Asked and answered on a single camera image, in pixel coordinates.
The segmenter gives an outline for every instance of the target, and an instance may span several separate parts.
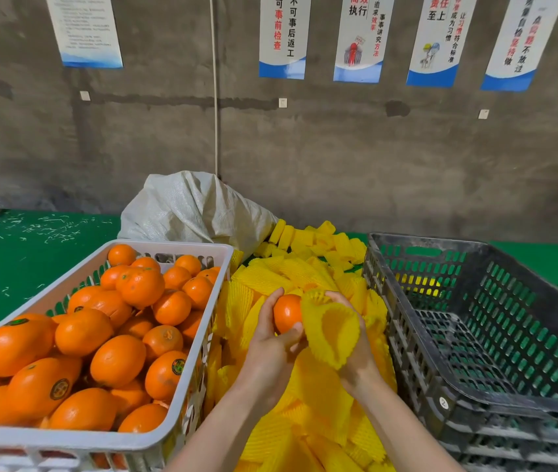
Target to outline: wall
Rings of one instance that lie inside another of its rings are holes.
[[[123,70],[63,68],[45,0],[0,0],[2,205],[119,213],[148,174],[213,171],[208,0],[112,1]],[[481,92],[507,2],[423,89],[422,0],[396,0],[374,86],[332,82],[341,0],[312,0],[304,81],[258,77],[259,0],[216,0],[223,180],[299,226],[558,242],[558,22],[528,91]]]

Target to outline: human hand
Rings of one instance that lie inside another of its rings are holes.
[[[307,347],[301,323],[275,336],[273,307],[281,296],[283,288],[268,296],[261,306],[257,328],[233,385],[251,401],[259,417],[270,412],[279,402],[288,386],[295,359]]]
[[[355,349],[353,349],[353,352],[347,359],[347,364],[338,370],[338,375],[340,376],[340,382],[346,389],[346,392],[353,396],[358,402],[361,402],[364,398],[365,389],[369,387],[372,381],[380,378],[375,358],[371,352],[371,345],[366,335],[364,318],[362,318],[362,315],[353,308],[351,302],[341,293],[337,291],[327,291],[325,295],[336,303],[340,303],[355,311],[355,314],[359,318],[359,339],[357,340]]]

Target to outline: printed sign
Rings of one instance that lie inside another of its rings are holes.
[[[47,0],[63,65],[122,68],[111,0]]]
[[[481,89],[528,89],[557,18],[558,0],[510,0]]]
[[[259,77],[305,79],[312,0],[261,0]]]
[[[452,87],[478,0],[424,0],[408,86]]]
[[[334,81],[378,83],[394,0],[342,0]]]

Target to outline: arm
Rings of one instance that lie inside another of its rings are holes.
[[[327,295],[353,309],[340,293],[328,291]],[[362,317],[360,323],[356,348],[338,373],[344,388],[364,409],[394,468],[398,472],[464,472],[381,378]]]
[[[231,472],[252,429],[279,402],[294,361],[306,347],[303,325],[275,336],[273,307],[283,288],[261,307],[259,322],[236,382],[165,472]]]

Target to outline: plastic crate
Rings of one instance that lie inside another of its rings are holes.
[[[558,471],[558,288],[481,242],[369,234],[399,392],[470,471]]]
[[[99,284],[100,276],[110,267],[107,253],[116,244],[130,245],[137,252],[155,258],[161,264],[162,272],[171,267],[176,257],[184,254],[198,257],[205,267],[220,266],[220,274],[165,420],[157,429],[145,434],[0,427],[0,472],[18,469],[31,472],[126,468],[142,472],[159,470],[173,453],[180,450],[186,437],[196,430],[206,389],[209,332],[220,288],[225,275],[228,276],[228,265],[234,251],[232,246],[114,240],[8,315],[0,325],[27,311],[49,316],[64,313],[70,295],[79,286]]]

